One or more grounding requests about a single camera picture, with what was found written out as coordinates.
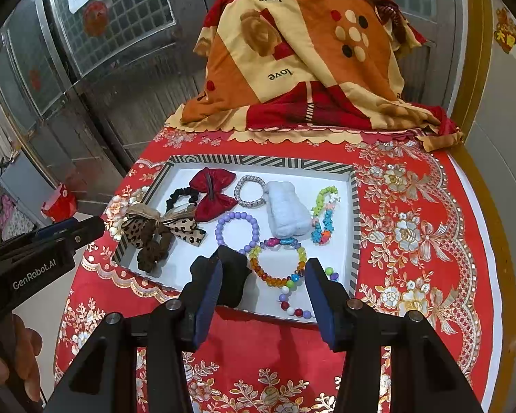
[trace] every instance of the purple bead bracelet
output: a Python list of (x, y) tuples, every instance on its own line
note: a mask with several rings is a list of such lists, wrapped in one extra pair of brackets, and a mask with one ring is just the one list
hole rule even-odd
[(258, 226), (258, 221), (246, 212), (232, 211), (219, 218), (218, 225), (216, 225), (216, 230), (214, 232), (216, 235), (216, 241), (218, 241), (218, 245), (226, 245), (223, 239), (223, 228), (225, 224), (231, 222), (232, 219), (245, 219), (252, 225), (252, 240), (248, 245), (245, 245), (244, 248), (239, 250), (240, 254), (249, 253), (249, 251), (251, 251), (260, 241), (260, 227)]

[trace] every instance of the human hand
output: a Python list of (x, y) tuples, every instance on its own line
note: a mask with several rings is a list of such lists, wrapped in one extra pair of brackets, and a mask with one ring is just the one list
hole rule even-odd
[[(26, 328), (23, 320), (13, 314), (15, 328), (15, 372), (25, 381), (27, 396), (34, 402), (40, 400), (40, 371), (36, 356), (42, 350), (42, 337), (37, 331)], [(0, 358), (0, 385), (10, 376), (6, 363)]]

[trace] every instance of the orange blanket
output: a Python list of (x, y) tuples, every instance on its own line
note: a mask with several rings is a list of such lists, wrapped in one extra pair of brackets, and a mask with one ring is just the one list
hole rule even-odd
[(193, 131), (428, 126), (451, 135), (450, 145), (460, 136), (440, 107), (400, 98), (396, 57), (424, 41), (392, 0), (218, 0), (195, 47), (208, 57), (205, 88), (167, 123)]

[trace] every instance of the beaded bracelet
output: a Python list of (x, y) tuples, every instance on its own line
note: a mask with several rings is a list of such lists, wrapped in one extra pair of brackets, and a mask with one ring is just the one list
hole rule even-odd
[[(337, 281), (338, 280), (338, 273), (336, 273), (332, 267), (327, 267), (325, 269), (325, 274), (330, 277), (331, 281)], [(302, 310), (300, 308), (295, 309), (294, 307), (291, 307), (289, 304), (289, 295), (291, 293), (291, 289), (294, 289), (295, 291), (297, 289), (297, 286), (292, 284), (289, 285), (285, 284), (283, 287), (281, 287), (281, 295), (279, 295), (279, 302), (281, 303), (281, 309), (286, 311), (288, 315), (297, 316), (297, 317), (304, 317), (306, 320), (309, 320), (311, 317), (314, 317), (314, 313), (311, 310)]]
[[(271, 275), (268, 275), (262, 267), (258, 264), (258, 255), (265, 250), (266, 248), (273, 248), (276, 245), (289, 245), (294, 248), (298, 253), (298, 266), (292, 275), (289, 275), (285, 278), (276, 278)], [(251, 270), (258, 275), (262, 281), (265, 281), (270, 287), (283, 287), (289, 286), (294, 287), (295, 283), (304, 276), (304, 267), (306, 267), (306, 250), (302, 246), (300, 242), (298, 242), (295, 238), (290, 237), (288, 239), (277, 239), (276, 237), (272, 237), (267, 241), (260, 242), (259, 246), (255, 246), (249, 253), (249, 262)]]
[(184, 195), (189, 196), (189, 203), (191, 205), (197, 205), (198, 200), (198, 191), (193, 188), (178, 188), (171, 195), (170, 198), (166, 201), (166, 211), (170, 211), (174, 208), (174, 204), (178, 201), (178, 199)]
[(253, 201), (245, 201), (241, 199), (241, 188), (246, 182), (255, 182), (258, 183), (262, 188), (266, 185), (266, 182), (264, 182), (260, 177), (255, 176), (242, 176), (241, 180), (237, 182), (237, 186), (235, 186), (235, 190), (233, 191), (233, 196), (235, 197), (235, 200), (245, 208), (256, 208), (261, 207), (266, 203), (264, 200), (264, 197), (260, 197), (259, 199), (253, 200)]
[[(329, 196), (329, 201), (325, 203), (325, 196)], [(311, 233), (311, 240), (314, 244), (324, 245), (326, 244), (334, 231), (332, 226), (332, 212), (336, 207), (337, 202), (340, 201), (338, 195), (338, 189), (334, 186), (319, 191), (316, 199), (315, 207), (311, 209), (311, 215), (314, 218), (311, 221), (314, 231)], [(321, 231), (321, 223), (318, 215), (325, 208), (325, 215), (323, 216), (323, 231)]]
[(245, 245), (244, 248), (239, 250), (240, 254), (249, 253), (249, 251), (251, 251), (260, 240), (260, 226), (258, 225), (258, 221), (246, 212), (232, 211), (224, 214), (221, 218), (219, 218), (218, 224), (216, 225), (216, 230), (214, 232), (216, 235), (216, 241), (218, 241), (218, 245), (226, 245), (222, 231), (224, 225), (229, 223), (232, 219), (245, 219), (249, 224), (252, 225), (252, 240), (248, 245)]

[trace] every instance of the hair accessory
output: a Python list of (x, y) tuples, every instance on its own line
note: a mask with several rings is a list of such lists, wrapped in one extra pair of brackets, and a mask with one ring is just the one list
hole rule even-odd
[(166, 210), (170, 211), (172, 208), (174, 208), (174, 204), (183, 195), (188, 195), (189, 203), (191, 205), (197, 206), (198, 191), (196, 189), (193, 189), (191, 187), (178, 188), (170, 195), (170, 198), (166, 201)]
[(298, 199), (290, 182), (268, 182), (264, 187), (268, 221), (272, 234), (289, 238), (306, 234), (311, 228), (308, 210)]
[[(162, 217), (157, 210), (143, 203), (131, 205), (122, 229), (128, 243), (142, 249), (138, 253), (138, 268), (152, 272), (158, 261), (168, 257), (168, 248), (174, 236), (199, 246), (206, 232), (197, 228), (194, 215), (195, 205), (169, 210)], [(153, 240), (156, 233), (161, 235), (160, 243)]]
[(235, 180), (235, 174), (225, 169), (205, 167), (195, 174), (189, 186), (206, 194), (197, 205), (195, 212), (197, 222), (208, 222), (237, 205), (234, 198), (222, 194), (222, 190), (231, 185), (233, 180)]
[[(325, 274), (331, 279), (331, 281), (338, 280), (338, 273), (336, 273), (332, 269), (332, 267), (327, 267), (325, 269)], [(309, 320), (311, 317), (315, 318), (315, 315), (311, 310), (295, 309), (294, 307), (290, 306), (290, 294), (294, 292), (297, 288), (297, 285), (294, 284), (294, 280), (292, 284), (290, 283), (290, 281), (287, 281), (287, 283), (283, 287), (281, 287), (281, 295), (279, 295), (279, 303), (281, 303), (281, 309), (286, 311), (286, 313), (289, 314), (291, 317), (304, 317), (306, 320)]]
[[(266, 248), (273, 248), (279, 244), (289, 245), (298, 252), (298, 266), (292, 275), (289, 275), (286, 278), (275, 278), (271, 275), (268, 275), (258, 264), (258, 255), (262, 252), (262, 250), (265, 250)], [(304, 267), (306, 267), (307, 260), (308, 258), (306, 257), (306, 250), (302, 244), (293, 237), (281, 240), (277, 239), (276, 237), (272, 237), (267, 241), (260, 242), (260, 245), (252, 248), (249, 253), (250, 268), (254, 271), (254, 273), (256, 273), (256, 275), (258, 275), (259, 278), (262, 279), (262, 281), (265, 281), (270, 287), (294, 287), (300, 278), (304, 277)]]
[(260, 197), (259, 199), (247, 202), (245, 200), (241, 199), (241, 188), (246, 182), (255, 182), (258, 183), (262, 188), (266, 185), (266, 182), (264, 182), (260, 177), (255, 176), (243, 176), (241, 177), (241, 180), (237, 182), (237, 186), (235, 187), (235, 191), (233, 191), (233, 196), (235, 197), (235, 200), (245, 208), (256, 208), (261, 207), (263, 204), (266, 203), (264, 200), (264, 197)]
[[(329, 196), (329, 201), (325, 203), (325, 196)], [(314, 226), (314, 231), (311, 234), (311, 240), (314, 244), (324, 245), (326, 244), (334, 231), (332, 226), (332, 212), (336, 207), (337, 202), (340, 202), (340, 196), (338, 195), (338, 189), (334, 186), (319, 191), (318, 198), (316, 199), (315, 207), (311, 209), (311, 215), (314, 218), (311, 221)], [(321, 231), (321, 223), (319, 221), (319, 213), (325, 209), (325, 215), (323, 216), (323, 231)]]
[(232, 219), (244, 219), (249, 224), (252, 225), (252, 240), (249, 242), (248, 245), (245, 245), (245, 247), (241, 250), (239, 250), (240, 254), (248, 253), (252, 250), (253, 247), (256, 246), (258, 241), (260, 240), (260, 226), (258, 225), (258, 221), (251, 216), (250, 214), (247, 214), (246, 212), (229, 212), (227, 214), (224, 214), (219, 220), (218, 225), (216, 225), (216, 230), (214, 234), (216, 235), (216, 241), (218, 241), (218, 245), (226, 245), (224, 238), (223, 238), (223, 228), (226, 223), (231, 222)]

